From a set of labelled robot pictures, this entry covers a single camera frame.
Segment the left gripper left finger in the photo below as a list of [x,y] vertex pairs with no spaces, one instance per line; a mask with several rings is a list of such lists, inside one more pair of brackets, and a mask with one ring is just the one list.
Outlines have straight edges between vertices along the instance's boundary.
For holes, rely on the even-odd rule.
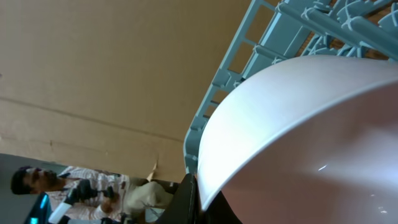
[[196,208],[197,180],[193,174],[187,174],[155,224],[195,224]]

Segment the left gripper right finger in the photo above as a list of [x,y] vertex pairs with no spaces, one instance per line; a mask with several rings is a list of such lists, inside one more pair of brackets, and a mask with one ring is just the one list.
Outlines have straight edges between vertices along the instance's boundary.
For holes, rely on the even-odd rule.
[[204,224],[242,224],[222,192],[219,192],[203,214]]

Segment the pink-white small bowl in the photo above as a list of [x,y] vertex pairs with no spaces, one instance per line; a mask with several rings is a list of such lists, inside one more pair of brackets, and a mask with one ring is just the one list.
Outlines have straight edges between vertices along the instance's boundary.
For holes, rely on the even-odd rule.
[[397,222],[397,64],[330,55],[256,73],[200,141],[201,208],[243,223]]

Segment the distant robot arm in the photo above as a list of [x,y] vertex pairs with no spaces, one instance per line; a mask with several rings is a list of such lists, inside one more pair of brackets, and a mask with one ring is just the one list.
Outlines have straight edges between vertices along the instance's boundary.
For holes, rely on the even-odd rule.
[[120,221],[123,215],[137,218],[147,208],[164,209],[157,223],[240,222],[223,194],[218,194],[208,210],[200,213],[197,181],[191,174],[171,194],[151,177],[116,176],[81,167],[68,167],[57,175],[51,170],[28,167],[14,174],[11,190],[16,195],[46,193],[53,210],[52,223],[58,223],[63,216]]

